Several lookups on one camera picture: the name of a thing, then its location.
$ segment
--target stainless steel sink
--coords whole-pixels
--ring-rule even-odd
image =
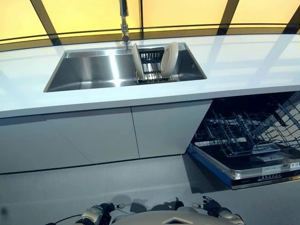
[[[166,47],[145,45],[139,46],[139,51],[163,52]],[[179,43],[178,59],[170,79],[160,79],[159,73],[152,75],[152,79],[137,81],[131,48],[71,50],[64,52],[44,92],[206,79],[185,43]]]

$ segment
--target dishwasher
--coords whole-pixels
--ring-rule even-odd
[[[231,189],[300,179],[300,91],[214,99],[187,153]]]

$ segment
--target dish rack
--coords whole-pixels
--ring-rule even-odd
[[[143,80],[138,78],[135,72],[136,81],[139,84],[153,83],[153,82],[172,82],[172,76],[165,78],[161,76],[161,59],[164,55],[164,48],[158,49],[139,49],[143,69]]]
[[[223,116],[212,110],[199,126],[198,147],[219,145],[227,157],[257,155],[300,148],[299,92],[269,112],[232,112]]]

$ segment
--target plate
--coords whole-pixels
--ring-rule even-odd
[[[133,61],[135,62],[135,69],[139,80],[144,80],[144,71],[142,67],[142,62],[139,54],[139,50],[137,49],[137,45],[134,44],[132,46],[132,55]]]
[[[165,78],[171,75],[174,70],[178,58],[178,43],[170,43],[161,59],[161,75]]]

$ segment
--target kitchen counter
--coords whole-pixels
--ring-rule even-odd
[[[300,90],[300,35],[232,35],[131,41],[185,42],[206,80],[43,92],[65,50],[121,42],[0,52],[0,118]]]

